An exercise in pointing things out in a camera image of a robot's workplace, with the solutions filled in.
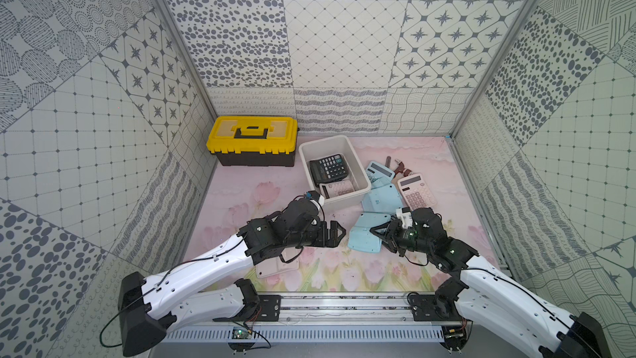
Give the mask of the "light blue calculator back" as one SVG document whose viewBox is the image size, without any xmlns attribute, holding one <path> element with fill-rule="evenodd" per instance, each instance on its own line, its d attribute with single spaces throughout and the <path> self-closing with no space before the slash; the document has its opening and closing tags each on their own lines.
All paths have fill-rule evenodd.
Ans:
<svg viewBox="0 0 636 358">
<path fill-rule="evenodd" d="M 348 247 L 351 250 L 377 254 L 381 250 L 381 240 L 373 235 L 373 227 L 390 222 L 391 215 L 384 213 L 363 212 L 349 232 Z"/>
</svg>

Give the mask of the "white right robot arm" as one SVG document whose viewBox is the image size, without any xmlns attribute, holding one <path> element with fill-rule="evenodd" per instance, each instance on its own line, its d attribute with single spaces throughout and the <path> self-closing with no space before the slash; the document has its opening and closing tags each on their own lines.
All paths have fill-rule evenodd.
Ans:
<svg viewBox="0 0 636 358">
<path fill-rule="evenodd" d="M 390 252 L 422 253 L 447 274 L 433 297 L 409 293 L 414 318 L 458 318 L 488 329 L 528 357 L 609 357 L 601 324 L 558 308 L 493 266 L 478 250 L 447 234 L 431 208 L 397 210 L 370 233 Z"/>
</svg>

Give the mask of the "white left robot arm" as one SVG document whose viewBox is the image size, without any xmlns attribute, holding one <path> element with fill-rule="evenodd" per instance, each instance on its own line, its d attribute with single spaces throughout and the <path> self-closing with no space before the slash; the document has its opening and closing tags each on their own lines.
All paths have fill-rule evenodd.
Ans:
<svg viewBox="0 0 636 358">
<path fill-rule="evenodd" d="M 324 201 L 320 194 L 308 192 L 283 210 L 249 220 L 228 240 L 193 260 L 148 277 L 139 272 L 126 276 L 117 316 L 123 355 L 149 351 L 168 333 L 190 324 L 256 320 L 263 310 L 251 280 L 239 279 L 216 292 L 207 288 L 263 261 L 281 260 L 286 249 L 338 247 L 346 230 L 335 220 L 325 220 Z"/>
</svg>

